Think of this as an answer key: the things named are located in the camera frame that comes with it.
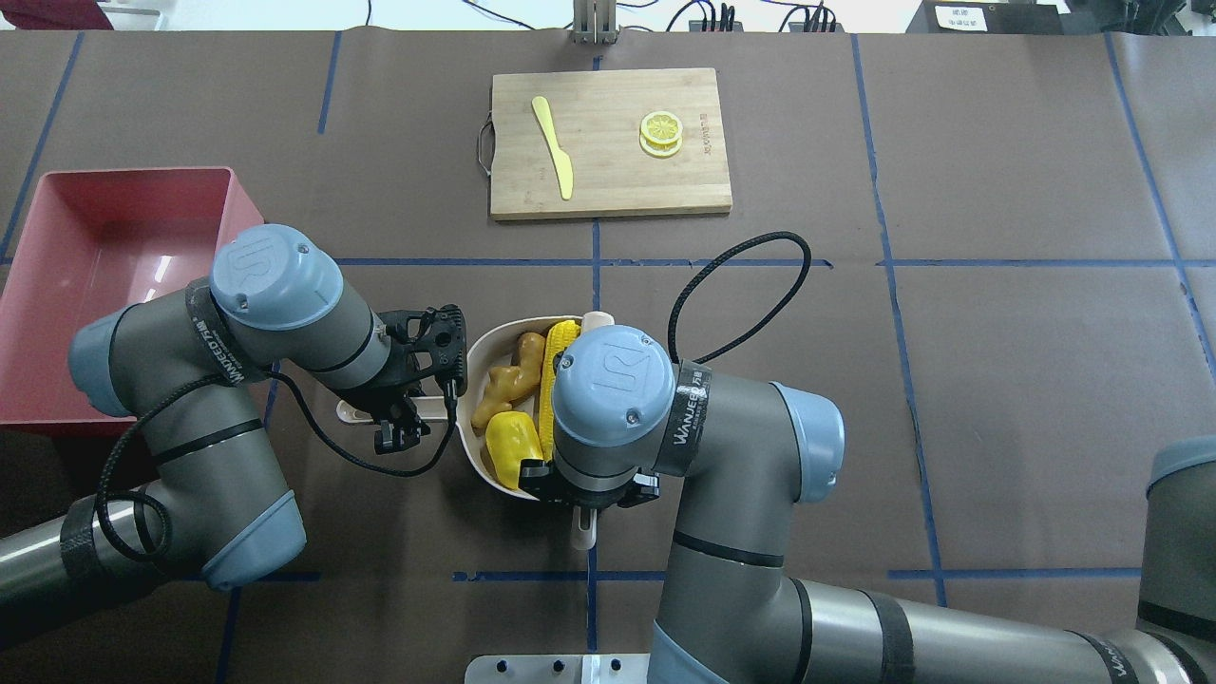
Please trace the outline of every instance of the pink bin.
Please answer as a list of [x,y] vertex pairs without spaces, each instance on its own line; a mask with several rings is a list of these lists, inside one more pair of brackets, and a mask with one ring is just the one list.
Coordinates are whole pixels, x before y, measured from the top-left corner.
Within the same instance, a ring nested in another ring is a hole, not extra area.
[[72,383],[77,330],[207,275],[215,251],[261,224],[229,168],[55,172],[38,181],[0,297],[0,427],[116,436]]

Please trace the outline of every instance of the yellow knife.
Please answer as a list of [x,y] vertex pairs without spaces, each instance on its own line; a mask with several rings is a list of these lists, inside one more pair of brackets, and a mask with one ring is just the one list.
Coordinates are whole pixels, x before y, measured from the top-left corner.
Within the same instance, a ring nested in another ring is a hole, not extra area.
[[540,129],[545,133],[545,142],[548,142],[548,153],[553,157],[553,170],[557,172],[557,187],[562,191],[562,198],[569,200],[574,195],[574,167],[570,166],[570,156],[557,145],[557,131],[553,130],[553,113],[548,111],[548,100],[537,95],[533,97],[533,113],[540,123]]

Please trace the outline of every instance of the gray robot arm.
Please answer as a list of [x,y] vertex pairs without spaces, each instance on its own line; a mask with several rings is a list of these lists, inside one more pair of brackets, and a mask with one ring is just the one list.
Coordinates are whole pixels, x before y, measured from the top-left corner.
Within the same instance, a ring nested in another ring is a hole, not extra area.
[[672,371],[643,332],[591,331],[558,364],[552,465],[536,490],[584,503],[637,472],[685,477],[654,626],[657,684],[1109,684],[1216,677],[1216,439],[1154,466],[1138,629],[1104,637],[787,578],[793,504],[822,499],[839,411],[775,383]]
[[[443,312],[455,325],[443,340],[451,358],[440,381],[458,393],[463,323],[458,309]],[[407,323],[413,313],[392,316]],[[175,388],[218,374],[224,382],[186,393],[143,426],[161,478],[140,492],[167,510],[170,544],[148,506],[109,500],[109,537],[129,546],[122,553],[101,528],[95,497],[0,540],[0,641],[126,602],[174,577],[199,573],[227,590],[292,560],[305,543],[299,509],[260,411],[238,385],[291,359],[379,420],[377,452],[400,450],[424,430],[409,420],[417,416],[405,396],[423,374],[388,325],[304,235],[264,225],[223,247],[209,279],[81,330],[73,380],[109,415],[145,415]]]

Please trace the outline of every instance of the ginger root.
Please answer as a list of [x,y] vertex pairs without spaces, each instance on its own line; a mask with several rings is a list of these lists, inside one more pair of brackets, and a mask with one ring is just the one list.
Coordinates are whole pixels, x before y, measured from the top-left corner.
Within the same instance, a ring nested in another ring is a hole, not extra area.
[[473,430],[484,431],[490,419],[510,411],[540,387],[540,366],[545,360],[545,336],[524,332],[519,336],[516,354],[519,365],[494,366],[490,382],[482,394],[482,403],[473,411]]

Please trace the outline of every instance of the red fabric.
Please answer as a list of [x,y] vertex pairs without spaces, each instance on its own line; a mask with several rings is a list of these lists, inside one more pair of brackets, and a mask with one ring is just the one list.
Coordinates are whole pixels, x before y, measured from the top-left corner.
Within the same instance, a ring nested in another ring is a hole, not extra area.
[[114,29],[97,0],[0,0],[0,13],[26,29]]

